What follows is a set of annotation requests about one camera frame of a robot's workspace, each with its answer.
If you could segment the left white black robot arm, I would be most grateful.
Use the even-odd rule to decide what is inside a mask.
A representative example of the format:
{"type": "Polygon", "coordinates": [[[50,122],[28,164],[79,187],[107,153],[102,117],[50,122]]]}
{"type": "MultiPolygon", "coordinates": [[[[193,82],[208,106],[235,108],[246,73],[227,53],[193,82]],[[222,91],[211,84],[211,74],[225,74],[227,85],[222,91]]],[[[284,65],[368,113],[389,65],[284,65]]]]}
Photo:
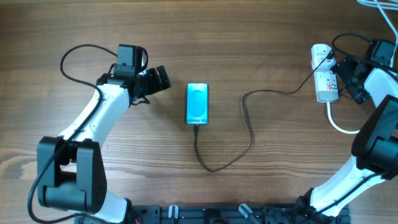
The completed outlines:
{"type": "Polygon", "coordinates": [[[33,198],[42,207],[70,212],[55,223],[75,219],[93,223],[143,223],[127,198],[108,190],[101,148],[120,116],[131,106],[149,104],[147,96],[170,88],[164,66],[148,68],[147,50],[124,45],[116,62],[89,86],[95,92],[76,120],[57,137],[43,137],[37,145],[37,177],[27,211],[37,223],[33,198]]]}

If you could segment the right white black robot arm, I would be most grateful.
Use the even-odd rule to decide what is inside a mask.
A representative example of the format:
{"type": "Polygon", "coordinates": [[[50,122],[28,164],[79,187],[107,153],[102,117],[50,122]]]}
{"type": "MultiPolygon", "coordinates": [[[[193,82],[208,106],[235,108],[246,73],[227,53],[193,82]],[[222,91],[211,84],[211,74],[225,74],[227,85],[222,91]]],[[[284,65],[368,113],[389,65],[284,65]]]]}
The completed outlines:
{"type": "Polygon", "coordinates": [[[363,58],[370,64],[364,89],[376,109],[356,134],[347,163],[324,184],[300,196],[292,210],[299,222],[331,223],[353,199],[397,176],[397,72],[394,44],[372,40],[363,58]]]}

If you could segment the turquoise screen Galaxy smartphone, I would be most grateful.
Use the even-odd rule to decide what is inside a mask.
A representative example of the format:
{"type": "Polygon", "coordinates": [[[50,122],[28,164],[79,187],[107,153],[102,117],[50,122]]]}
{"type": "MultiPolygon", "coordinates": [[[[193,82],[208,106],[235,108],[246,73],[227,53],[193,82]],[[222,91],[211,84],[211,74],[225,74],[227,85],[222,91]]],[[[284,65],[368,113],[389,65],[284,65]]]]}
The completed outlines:
{"type": "Polygon", "coordinates": [[[208,84],[188,83],[186,100],[186,123],[208,124],[208,84]]]}

